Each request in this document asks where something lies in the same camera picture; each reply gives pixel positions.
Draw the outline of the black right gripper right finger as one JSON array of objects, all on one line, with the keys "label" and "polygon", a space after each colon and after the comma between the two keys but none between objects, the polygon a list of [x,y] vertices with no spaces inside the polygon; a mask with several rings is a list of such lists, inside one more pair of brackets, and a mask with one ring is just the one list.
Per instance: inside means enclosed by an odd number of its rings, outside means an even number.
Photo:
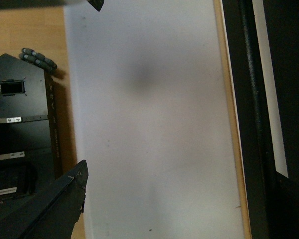
[{"label": "black right gripper right finger", "polygon": [[0,239],[69,239],[84,212],[88,166],[80,161],[0,220]]}]

